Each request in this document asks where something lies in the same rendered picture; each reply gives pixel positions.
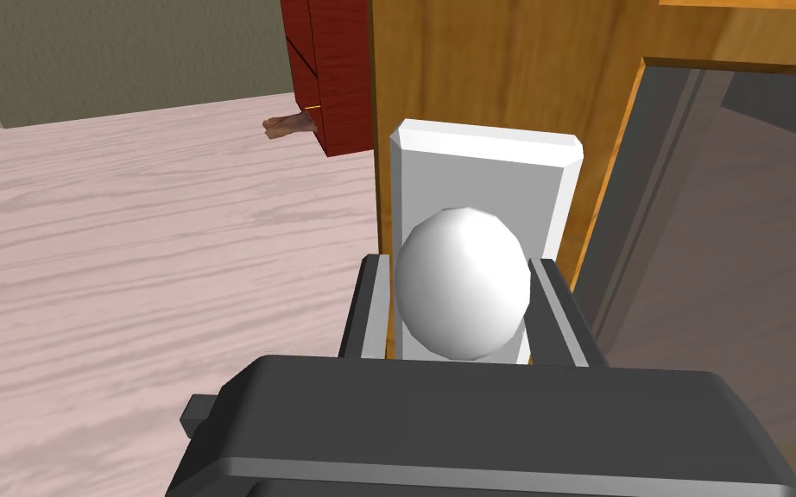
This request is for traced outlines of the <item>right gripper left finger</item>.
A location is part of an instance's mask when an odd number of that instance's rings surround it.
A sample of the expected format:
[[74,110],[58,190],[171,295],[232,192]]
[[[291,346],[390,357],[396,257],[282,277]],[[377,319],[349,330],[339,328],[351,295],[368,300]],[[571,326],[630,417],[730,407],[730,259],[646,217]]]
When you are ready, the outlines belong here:
[[366,255],[361,262],[338,357],[385,357],[389,326],[390,258]]

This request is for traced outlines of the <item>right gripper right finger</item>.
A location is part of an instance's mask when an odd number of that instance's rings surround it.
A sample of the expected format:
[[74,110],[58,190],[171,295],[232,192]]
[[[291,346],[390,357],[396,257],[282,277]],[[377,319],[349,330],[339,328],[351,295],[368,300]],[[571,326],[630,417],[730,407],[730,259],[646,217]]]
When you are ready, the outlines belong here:
[[529,361],[534,365],[606,367],[572,292],[555,261],[531,258],[530,299],[525,313]]

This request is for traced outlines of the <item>red wooden cabinet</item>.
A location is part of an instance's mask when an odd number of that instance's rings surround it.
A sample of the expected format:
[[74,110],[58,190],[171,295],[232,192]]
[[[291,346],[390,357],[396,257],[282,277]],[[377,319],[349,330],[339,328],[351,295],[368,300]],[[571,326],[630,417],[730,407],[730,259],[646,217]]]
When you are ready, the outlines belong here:
[[328,157],[374,145],[368,0],[280,0],[295,101]]

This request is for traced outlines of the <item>small brown lumpy object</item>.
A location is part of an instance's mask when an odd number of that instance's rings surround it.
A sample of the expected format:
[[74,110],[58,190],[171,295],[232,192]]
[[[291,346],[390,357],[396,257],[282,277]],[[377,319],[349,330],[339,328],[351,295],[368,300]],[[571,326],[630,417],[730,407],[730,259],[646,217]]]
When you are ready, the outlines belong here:
[[290,116],[270,117],[262,121],[265,136],[270,139],[278,139],[292,133],[317,131],[315,121],[309,113],[302,111]]

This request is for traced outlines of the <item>brown wooden door leaf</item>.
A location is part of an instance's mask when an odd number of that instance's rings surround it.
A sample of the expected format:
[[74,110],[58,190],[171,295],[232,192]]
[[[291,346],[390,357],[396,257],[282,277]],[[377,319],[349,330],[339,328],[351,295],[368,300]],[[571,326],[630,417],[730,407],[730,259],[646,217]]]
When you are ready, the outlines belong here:
[[605,348],[734,72],[796,75],[796,0],[368,0],[379,249],[406,118],[575,135],[559,245]]

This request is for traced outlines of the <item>white round door knob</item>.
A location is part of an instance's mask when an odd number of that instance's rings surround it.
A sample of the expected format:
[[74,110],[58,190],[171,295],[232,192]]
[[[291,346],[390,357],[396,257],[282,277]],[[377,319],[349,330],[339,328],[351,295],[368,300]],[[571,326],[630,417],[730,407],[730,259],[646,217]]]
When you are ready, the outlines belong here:
[[528,362],[529,261],[559,252],[581,141],[406,119],[389,156],[397,357]]

